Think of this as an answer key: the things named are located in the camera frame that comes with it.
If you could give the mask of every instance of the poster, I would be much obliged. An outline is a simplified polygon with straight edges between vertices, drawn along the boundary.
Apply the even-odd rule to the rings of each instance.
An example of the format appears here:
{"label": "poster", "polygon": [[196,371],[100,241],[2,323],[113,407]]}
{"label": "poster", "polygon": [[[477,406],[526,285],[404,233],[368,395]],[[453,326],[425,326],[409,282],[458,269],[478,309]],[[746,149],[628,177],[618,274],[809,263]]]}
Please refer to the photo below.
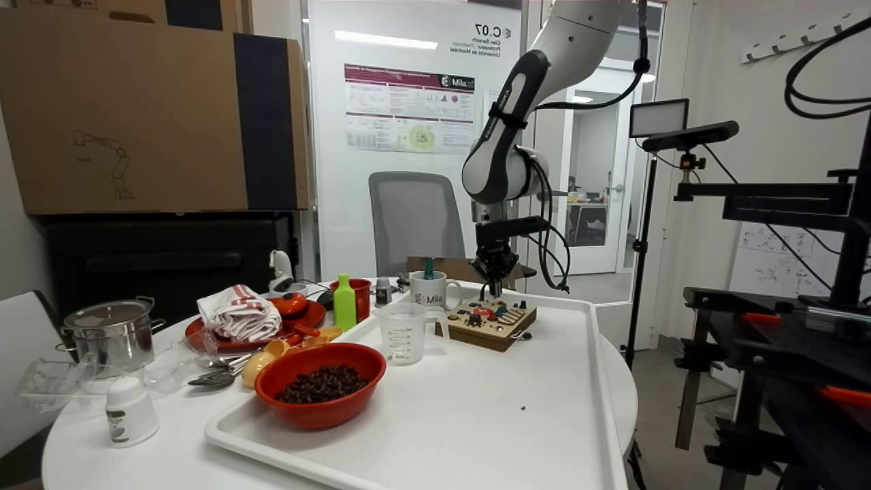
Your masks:
{"label": "poster", "polygon": [[346,66],[349,147],[463,154],[473,132],[473,75]]}

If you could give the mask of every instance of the cardboard box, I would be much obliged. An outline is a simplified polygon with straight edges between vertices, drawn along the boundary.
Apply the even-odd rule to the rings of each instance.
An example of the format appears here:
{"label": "cardboard box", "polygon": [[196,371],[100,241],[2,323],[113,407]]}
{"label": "cardboard box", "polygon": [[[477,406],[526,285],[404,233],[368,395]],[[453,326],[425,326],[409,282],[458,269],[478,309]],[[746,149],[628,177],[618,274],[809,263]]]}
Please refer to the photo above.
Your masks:
{"label": "cardboard box", "polygon": [[311,210],[294,41],[0,10],[0,107],[30,215]]}
{"label": "cardboard box", "polygon": [[15,9],[51,9],[102,18],[251,32],[248,0],[15,0]]}

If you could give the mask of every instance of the white tray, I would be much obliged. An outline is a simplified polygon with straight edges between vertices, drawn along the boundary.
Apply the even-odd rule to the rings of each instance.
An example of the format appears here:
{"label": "white tray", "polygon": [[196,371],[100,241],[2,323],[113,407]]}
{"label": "white tray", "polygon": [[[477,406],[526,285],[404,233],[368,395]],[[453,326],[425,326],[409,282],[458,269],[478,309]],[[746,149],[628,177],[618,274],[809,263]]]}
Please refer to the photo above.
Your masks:
{"label": "white tray", "polygon": [[[251,396],[207,424],[207,441],[328,486],[624,490],[621,444],[588,303],[526,296],[532,341],[509,350],[449,342],[388,367],[365,413],[297,432]],[[349,341],[379,346],[375,322]]]}

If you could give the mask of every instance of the door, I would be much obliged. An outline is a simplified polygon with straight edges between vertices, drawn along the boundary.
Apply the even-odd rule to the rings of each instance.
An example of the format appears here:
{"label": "door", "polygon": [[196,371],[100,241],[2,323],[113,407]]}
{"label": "door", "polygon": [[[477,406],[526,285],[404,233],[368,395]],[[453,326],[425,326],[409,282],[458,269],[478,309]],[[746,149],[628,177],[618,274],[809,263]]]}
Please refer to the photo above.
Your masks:
{"label": "door", "polygon": [[[610,100],[632,83],[625,67],[599,67],[568,87],[566,100]],[[570,274],[618,271],[628,232],[628,109],[633,94],[607,109],[566,112],[557,187],[557,222],[568,241]]]}

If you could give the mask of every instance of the red bowl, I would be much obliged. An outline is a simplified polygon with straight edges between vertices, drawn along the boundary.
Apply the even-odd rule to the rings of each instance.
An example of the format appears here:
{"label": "red bowl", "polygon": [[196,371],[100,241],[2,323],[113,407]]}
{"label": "red bowl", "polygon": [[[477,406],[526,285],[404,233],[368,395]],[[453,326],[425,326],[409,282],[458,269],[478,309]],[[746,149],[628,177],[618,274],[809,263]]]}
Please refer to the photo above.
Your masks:
{"label": "red bowl", "polygon": [[[365,386],[334,396],[327,403],[283,403],[277,395],[301,372],[313,372],[327,365],[349,365],[362,377]],[[358,342],[327,342],[317,349],[297,350],[291,356],[281,356],[272,365],[266,365],[255,380],[255,396],[274,411],[281,418],[285,418],[297,430],[327,430],[334,424],[342,424],[353,418],[358,411],[368,407],[379,380],[384,377],[385,360],[380,350],[358,346]]]}

